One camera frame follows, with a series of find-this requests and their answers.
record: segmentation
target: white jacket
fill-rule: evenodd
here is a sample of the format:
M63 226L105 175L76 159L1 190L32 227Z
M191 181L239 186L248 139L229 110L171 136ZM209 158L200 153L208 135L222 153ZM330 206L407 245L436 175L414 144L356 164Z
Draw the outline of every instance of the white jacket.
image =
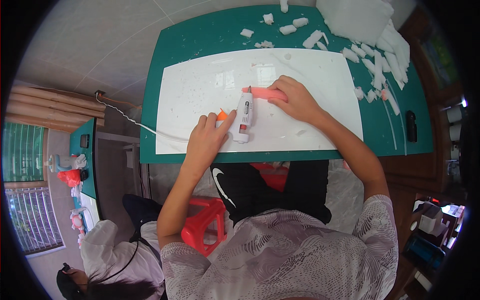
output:
M84 261L86 274L103 276L109 267L113 266L108 275L115 274L121 270L132 258L137 242L120 242L114 246L113 240L117 234L118 227L110 220L98 222L93 229L87 233L82 241L80 253ZM156 233L156 221L148 222L140 228L142 238L160 253L158 237ZM115 282L121 279L138 281L146 279L158 286L158 292L148 300L157 300L163 294L164 288L161 284L164 280L162 269L149 247L139 242L137 253L132 262L117 276L105 281Z

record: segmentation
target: window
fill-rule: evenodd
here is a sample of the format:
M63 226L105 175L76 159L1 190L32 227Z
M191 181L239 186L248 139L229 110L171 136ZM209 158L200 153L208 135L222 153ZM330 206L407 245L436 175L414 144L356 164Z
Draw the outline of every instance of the window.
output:
M15 235L25 254L62 246L48 187L5 189Z
M5 123L2 175L15 235L25 254L62 246L43 166L48 130Z

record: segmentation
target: person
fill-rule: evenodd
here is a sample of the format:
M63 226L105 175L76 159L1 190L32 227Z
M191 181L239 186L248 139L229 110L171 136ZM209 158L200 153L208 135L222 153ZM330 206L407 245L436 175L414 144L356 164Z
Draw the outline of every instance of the person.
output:
M325 226L326 162L292 162L286 190L274 191L248 164L212 164L236 112L218 128L214 113L201 116L157 221L169 299L383 299L395 282L398 243L379 160L295 79L282 75L268 88L288 96L270 103L325 134L363 182L356 226L352 234ZM213 262L180 236L192 191L209 167L235 223Z
M134 236L115 246L117 225L99 221L80 248L85 271L64 263L57 273L57 285L67 300L161 299L164 275L156 223L162 206L131 194L124 195L122 202L135 227Z

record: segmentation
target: red plastic stool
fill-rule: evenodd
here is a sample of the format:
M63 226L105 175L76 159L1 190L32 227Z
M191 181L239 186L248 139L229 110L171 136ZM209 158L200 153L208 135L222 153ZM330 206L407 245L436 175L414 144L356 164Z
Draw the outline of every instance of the red plastic stool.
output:
M280 167L275 169L273 166L265 163L250 163L250 165L260 171L260 176L262 176L269 187L283 192L285 182L287 182L288 168Z
M183 241L205 257L210 255L212 251L227 239L224 228L225 205L220 198L192 198L190 204L204 206L204 208L194 216L188 217L185 226L181 231ZM208 225L216 219L217 232L207 229ZM213 233L217 236L214 244L208 245L204 243L204 234Z

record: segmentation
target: orange foam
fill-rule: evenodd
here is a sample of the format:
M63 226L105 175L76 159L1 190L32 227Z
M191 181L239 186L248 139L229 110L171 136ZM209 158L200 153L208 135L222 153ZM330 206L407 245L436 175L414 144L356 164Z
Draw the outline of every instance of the orange foam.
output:
M247 93L248 87L243 87L241 90L242 92ZM288 102L287 95L280 90L269 90L264 87L252 87L252 94L253 98L261 98L266 100L269 100L271 98L277 98Z
M217 121L224 121L228 115L223 111L223 109L220 109L220 112L218 113L216 120Z

